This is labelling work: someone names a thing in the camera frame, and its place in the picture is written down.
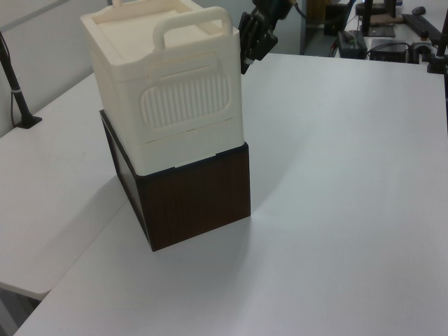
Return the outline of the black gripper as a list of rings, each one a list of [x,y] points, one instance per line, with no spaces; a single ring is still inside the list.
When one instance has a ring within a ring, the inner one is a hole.
[[[269,24],[276,24],[286,19],[293,7],[289,0],[252,0],[252,3],[255,10],[243,12],[238,26],[242,75],[255,60],[261,61],[278,43],[273,27],[261,25],[258,17]]]

